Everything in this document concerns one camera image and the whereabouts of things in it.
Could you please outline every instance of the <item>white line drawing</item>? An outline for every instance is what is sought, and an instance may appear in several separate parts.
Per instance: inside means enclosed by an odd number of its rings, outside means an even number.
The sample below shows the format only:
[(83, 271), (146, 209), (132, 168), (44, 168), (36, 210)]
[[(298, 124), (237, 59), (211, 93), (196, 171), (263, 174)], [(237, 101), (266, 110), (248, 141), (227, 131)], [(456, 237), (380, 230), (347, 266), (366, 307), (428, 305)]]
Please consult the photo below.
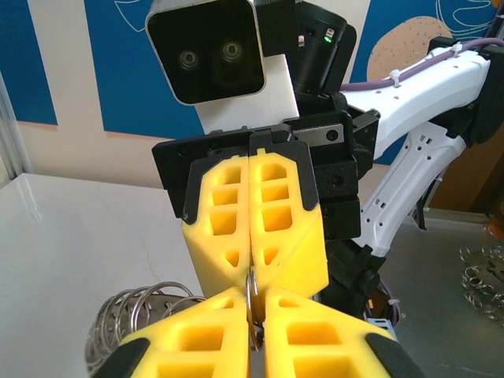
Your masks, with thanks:
[(493, 19), (493, 17), (485, 23), (482, 24), (466, 24), (457, 18), (457, 13), (465, 10), (476, 10), (476, 9), (485, 9), (488, 6), (493, 6), (490, 0), (467, 0), (467, 2), (474, 3), (473, 6), (466, 6), (462, 8), (458, 8), (452, 12), (451, 16), (453, 20), (463, 27), (463, 29), (453, 29), (448, 23), (445, 21), (445, 17), (443, 16), (443, 11), (441, 10), (441, 2), (442, 0), (435, 0), (435, 16), (438, 20), (442, 21), (450, 30), (453, 37), (460, 40), (470, 40), (475, 39), (478, 33), (485, 31), (489, 26)]
[(116, 5), (116, 8), (117, 10), (119, 11), (120, 13), (120, 16), (123, 17), (123, 20), (126, 22), (126, 24), (128, 24), (128, 26), (133, 29), (135, 32), (137, 33), (141, 33), (145, 30), (145, 26), (143, 28), (135, 28), (134, 25), (132, 25), (131, 22), (129, 22), (128, 18), (124, 15), (122, 9), (120, 8), (119, 4), (132, 4), (134, 2), (141, 2), (142, 0), (114, 0), (114, 4)]

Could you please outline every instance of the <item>white wall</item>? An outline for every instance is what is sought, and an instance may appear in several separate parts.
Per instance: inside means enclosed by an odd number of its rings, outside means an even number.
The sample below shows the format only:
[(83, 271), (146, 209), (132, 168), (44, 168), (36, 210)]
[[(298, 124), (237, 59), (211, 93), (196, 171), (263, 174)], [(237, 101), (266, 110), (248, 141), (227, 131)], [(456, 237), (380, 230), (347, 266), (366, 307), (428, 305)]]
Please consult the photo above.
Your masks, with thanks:
[[(360, 38), (369, 0), (313, 2), (345, 17)], [(103, 131), (83, 0), (28, 4), (58, 122), (20, 123), (33, 172), (159, 187), (150, 149), (160, 139)]]

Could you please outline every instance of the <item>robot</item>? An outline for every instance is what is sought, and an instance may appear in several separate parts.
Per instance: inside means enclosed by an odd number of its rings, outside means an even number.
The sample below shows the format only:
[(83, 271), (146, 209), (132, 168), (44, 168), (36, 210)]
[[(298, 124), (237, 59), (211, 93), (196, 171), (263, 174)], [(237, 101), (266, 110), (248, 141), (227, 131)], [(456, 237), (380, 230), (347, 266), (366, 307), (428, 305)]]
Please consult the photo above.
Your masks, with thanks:
[[(404, 218), (504, 120), (504, 42), (433, 39), (406, 70), (342, 85), (355, 30), (306, 2), (157, 0), (146, 30), (206, 132), (153, 155), (209, 299), (129, 335), (95, 376), (245, 377), (249, 339), (270, 377), (424, 376), (358, 318)], [(358, 180), (404, 135), (361, 207)]]

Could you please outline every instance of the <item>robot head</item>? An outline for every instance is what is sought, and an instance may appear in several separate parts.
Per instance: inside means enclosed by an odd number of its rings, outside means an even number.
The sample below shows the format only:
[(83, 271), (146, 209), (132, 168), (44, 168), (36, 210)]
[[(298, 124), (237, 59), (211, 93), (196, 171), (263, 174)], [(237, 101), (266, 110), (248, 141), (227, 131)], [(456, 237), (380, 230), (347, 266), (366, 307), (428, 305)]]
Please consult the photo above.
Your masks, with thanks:
[(146, 30), (173, 94), (184, 104), (252, 95), (265, 86), (249, 0), (155, 0)]

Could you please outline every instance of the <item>white table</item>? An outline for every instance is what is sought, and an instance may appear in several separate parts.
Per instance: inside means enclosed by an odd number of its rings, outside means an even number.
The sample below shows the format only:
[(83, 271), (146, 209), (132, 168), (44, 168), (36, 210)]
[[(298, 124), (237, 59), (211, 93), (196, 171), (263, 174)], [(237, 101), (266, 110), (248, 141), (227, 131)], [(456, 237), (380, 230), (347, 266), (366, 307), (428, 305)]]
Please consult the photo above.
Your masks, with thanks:
[(201, 294), (166, 191), (19, 177), (0, 190), (0, 376), (87, 376), (101, 304), (163, 280)]
[[(375, 178), (360, 182), (361, 196)], [(399, 229), (380, 270), (406, 315), (396, 332), (429, 377), (499, 377), (502, 327), (464, 299), (458, 258), (460, 245), (495, 241), (455, 226)], [(201, 294), (165, 191), (14, 180), (0, 190), (0, 377), (86, 377), (86, 334), (101, 304), (163, 280)], [(263, 376), (262, 356), (252, 360), (252, 377)]]

